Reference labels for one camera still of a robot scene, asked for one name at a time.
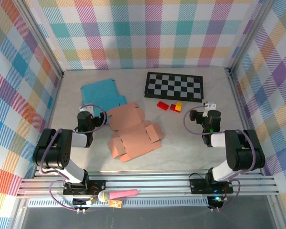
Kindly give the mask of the blue paper box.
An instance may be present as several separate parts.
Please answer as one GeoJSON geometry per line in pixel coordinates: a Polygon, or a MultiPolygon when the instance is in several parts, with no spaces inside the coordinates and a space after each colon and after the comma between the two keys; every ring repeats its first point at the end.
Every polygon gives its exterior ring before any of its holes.
{"type": "Polygon", "coordinates": [[[127,104],[126,98],[119,95],[114,79],[102,80],[81,87],[82,104],[95,104],[108,112],[110,109],[127,104]]]}

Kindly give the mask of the pink paper box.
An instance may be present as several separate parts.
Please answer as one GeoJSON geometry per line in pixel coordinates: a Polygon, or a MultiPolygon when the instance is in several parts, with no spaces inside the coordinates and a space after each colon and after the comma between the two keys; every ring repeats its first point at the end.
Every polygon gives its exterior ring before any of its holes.
{"type": "Polygon", "coordinates": [[[112,108],[107,115],[114,131],[108,143],[113,158],[124,163],[162,147],[164,133],[160,125],[146,121],[137,103],[112,108]]]}

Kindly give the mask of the black electronics box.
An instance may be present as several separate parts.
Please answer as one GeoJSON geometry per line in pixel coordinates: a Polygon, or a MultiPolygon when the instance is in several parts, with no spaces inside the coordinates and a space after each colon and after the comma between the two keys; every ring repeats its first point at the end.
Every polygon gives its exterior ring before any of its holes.
{"type": "Polygon", "coordinates": [[[221,208],[224,205],[223,196],[209,196],[207,200],[210,208],[221,208]]]}
{"type": "Polygon", "coordinates": [[[91,197],[91,198],[86,198],[86,199],[80,199],[80,198],[73,198],[72,199],[72,205],[73,206],[81,206],[81,205],[93,205],[96,202],[96,198],[95,197],[91,197]]]}

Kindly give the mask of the black white checkerboard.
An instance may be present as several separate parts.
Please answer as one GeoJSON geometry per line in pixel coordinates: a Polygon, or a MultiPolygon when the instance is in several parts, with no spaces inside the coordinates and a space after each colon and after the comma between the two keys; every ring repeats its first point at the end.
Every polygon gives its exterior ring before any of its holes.
{"type": "Polygon", "coordinates": [[[201,103],[204,99],[203,78],[195,75],[148,72],[144,96],[201,103]]]}

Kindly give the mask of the aluminium side rail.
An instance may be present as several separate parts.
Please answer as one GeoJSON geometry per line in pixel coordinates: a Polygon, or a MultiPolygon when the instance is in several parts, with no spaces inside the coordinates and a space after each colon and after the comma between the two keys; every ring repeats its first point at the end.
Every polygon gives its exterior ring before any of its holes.
{"type": "Polygon", "coordinates": [[[53,122],[54,113],[55,113],[55,109],[56,109],[56,106],[57,106],[59,93],[60,93],[60,90],[61,90],[61,84],[62,84],[62,81],[63,81],[65,75],[66,75],[66,72],[67,71],[65,70],[65,71],[63,71],[61,73],[60,78],[57,80],[56,87],[53,87],[53,89],[52,89],[51,105],[50,105],[50,108],[48,109],[48,111],[45,113],[46,114],[46,121],[45,121],[45,124],[42,124],[41,131],[43,131],[46,128],[51,128],[51,125],[52,125],[52,122],[53,122]]]}
{"type": "Polygon", "coordinates": [[[242,104],[241,96],[237,92],[234,77],[231,74],[230,69],[225,68],[225,73],[227,75],[228,82],[229,82],[229,85],[230,85],[230,88],[231,88],[231,91],[232,91],[232,94],[233,94],[233,97],[236,103],[236,107],[239,113],[242,127],[245,130],[248,137],[250,138],[252,145],[254,147],[254,150],[255,150],[255,165],[252,169],[249,169],[249,171],[253,171],[256,169],[263,169],[266,163],[265,154],[262,150],[262,147],[260,145],[260,142],[258,140],[255,130],[250,128],[249,121],[246,117],[245,109],[242,104]]]}

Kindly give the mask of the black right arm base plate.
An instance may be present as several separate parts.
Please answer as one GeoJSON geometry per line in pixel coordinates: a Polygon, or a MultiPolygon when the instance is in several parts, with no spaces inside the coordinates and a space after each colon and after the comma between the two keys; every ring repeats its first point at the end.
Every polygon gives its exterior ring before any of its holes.
{"type": "Polygon", "coordinates": [[[208,184],[206,179],[190,179],[191,194],[232,194],[231,182],[213,182],[208,184]]]}

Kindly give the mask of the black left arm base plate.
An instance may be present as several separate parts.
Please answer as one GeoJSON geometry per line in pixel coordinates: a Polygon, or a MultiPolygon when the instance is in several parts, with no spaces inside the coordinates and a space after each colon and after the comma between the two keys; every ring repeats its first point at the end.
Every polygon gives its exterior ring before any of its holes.
{"type": "Polygon", "coordinates": [[[64,183],[63,195],[93,196],[106,188],[105,180],[88,180],[83,183],[64,183]]]}

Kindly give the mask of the pink handled white microphone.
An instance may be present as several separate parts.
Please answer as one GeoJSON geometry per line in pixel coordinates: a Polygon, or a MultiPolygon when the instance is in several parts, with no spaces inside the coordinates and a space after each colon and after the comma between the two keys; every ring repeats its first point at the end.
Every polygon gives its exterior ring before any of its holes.
{"type": "Polygon", "coordinates": [[[137,194],[138,194],[137,189],[128,189],[122,191],[102,190],[98,194],[98,200],[104,203],[112,199],[135,196],[137,194]]]}

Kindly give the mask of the aluminium frame rail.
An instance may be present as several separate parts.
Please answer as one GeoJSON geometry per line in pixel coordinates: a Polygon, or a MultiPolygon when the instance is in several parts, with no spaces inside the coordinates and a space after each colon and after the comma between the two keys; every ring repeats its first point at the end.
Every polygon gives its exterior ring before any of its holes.
{"type": "MultiPolygon", "coordinates": [[[[189,178],[202,178],[206,169],[176,171],[107,171],[89,172],[91,180],[105,180],[110,191],[137,189],[139,197],[189,197],[189,178]]],[[[49,197],[49,186],[59,180],[57,175],[42,175],[36,171],[33,178],[23,179],[18,198],[49,197]]],[[[266,176],[259,169],[236,176],[232,182],[234,192],[243,196],[278,195],[273,176],[266,176]]]]}

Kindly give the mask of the aluminium corner post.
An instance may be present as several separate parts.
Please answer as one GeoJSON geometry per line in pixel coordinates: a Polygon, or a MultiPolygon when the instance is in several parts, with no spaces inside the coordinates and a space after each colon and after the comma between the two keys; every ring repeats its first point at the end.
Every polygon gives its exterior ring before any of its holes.
{"type": "Polygon", "coordinates": [[[57,73],[60,79],[62,79],[64,76],[64,71],[60,66],[59,62],[57,61],[45,37],[43,36],[43,33],[39,28],[38,23],[36,22],[33,14],[31,13],[30,8],[28,7],[26,1],[25,0],[12,0],[12,1],[16,5],[17,9],[24,18],[25,22],[27,23],[31,33],[33,34],[37,43],[40,45],[42,51],[45,53],[45,56],[49,59],[49,63],[54,68],[54,71],[57,73]]]}
{"type": "Polygon", "coordinates": [[[245,52],[255,38],[275,0],[252,0],[239,31],[226,68],[234,72],[243,59],[245,52]]]}

